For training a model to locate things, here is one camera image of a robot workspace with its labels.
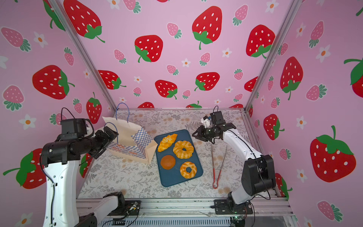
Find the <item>small glazed ring pastry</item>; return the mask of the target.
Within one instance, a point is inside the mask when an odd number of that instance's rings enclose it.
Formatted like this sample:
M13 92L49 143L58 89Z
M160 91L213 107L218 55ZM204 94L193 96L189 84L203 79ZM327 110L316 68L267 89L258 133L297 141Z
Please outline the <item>small glazed ring pastry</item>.
M185 179L191 179L196 176L198 169L196 165L190 161L184 162L180 167L180 174Z

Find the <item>round brown bun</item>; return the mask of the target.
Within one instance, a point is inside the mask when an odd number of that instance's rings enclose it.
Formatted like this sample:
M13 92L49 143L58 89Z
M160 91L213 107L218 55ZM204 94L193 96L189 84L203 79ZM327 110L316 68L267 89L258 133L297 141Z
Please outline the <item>round brown bun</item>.
M172 155L162 157L160 165L165 170L170 170L176 165L176 159Z

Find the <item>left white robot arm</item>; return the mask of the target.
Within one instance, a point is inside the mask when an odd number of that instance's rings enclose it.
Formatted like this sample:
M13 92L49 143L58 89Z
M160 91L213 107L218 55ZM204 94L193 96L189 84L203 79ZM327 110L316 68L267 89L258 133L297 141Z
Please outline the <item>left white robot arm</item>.
M40 167L47 178L45 227L95 227L109 213L124 206L121 193L106 195L88 215L80 216L76 207L76 178L81 155L97 159L118 137L104 127L94 136L79 132L60 134L42 150Z

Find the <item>red handled metal tongs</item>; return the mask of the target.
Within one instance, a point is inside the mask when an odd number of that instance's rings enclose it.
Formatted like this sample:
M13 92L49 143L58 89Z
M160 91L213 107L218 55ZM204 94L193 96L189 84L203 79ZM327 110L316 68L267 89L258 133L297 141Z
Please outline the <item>red handled metal tongs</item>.
M212 188L218 189L219 180L221 178L222 169L228 152L228 146L225 145L222 150L217 151L216 144L211 144L210 151L211 151L212 170L213 170Z

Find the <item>checkered paper bag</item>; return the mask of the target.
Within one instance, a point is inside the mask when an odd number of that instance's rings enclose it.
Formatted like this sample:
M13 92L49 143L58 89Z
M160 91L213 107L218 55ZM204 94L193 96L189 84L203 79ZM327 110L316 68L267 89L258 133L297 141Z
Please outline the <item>checkered paper bag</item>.
M157 143L142 126L119 118L117 113L103 120L105 126L118 133L107 147L111 154L147 165L151 163Z

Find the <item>croissant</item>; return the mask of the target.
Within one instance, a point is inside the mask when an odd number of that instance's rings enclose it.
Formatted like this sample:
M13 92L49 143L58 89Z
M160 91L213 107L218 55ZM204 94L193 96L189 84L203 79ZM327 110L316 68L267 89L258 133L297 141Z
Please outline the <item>croissant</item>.
M164 137L161 140L157 151L163 152L166 149L168 149L169 147L171 147L175 143L177 136L178 136L177 134L172 134L172 135L167 135L166 137Z

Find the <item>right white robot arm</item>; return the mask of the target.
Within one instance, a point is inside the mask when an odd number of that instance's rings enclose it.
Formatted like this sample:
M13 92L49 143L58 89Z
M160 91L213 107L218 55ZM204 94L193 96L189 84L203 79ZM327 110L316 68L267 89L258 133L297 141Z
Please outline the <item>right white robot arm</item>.
M243 206L250 205L250 201L259 193L268 192L276 187L273 158L253 148L242 138L233 123L224 120L221 111L213 112L209 117L204 116L201 123L192 137L212 144L215 144L216 139L221 139L244 161L242 185L227 197L230 211L237 212Z

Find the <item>large glazed ring pastry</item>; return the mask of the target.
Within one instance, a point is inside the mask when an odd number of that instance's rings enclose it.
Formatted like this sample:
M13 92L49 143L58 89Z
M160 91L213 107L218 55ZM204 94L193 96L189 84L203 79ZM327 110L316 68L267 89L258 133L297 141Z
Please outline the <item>large glazed ring pastry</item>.
M189 159L194 153L194 146L189 141L178 141L175 143L173 153L179 159Z

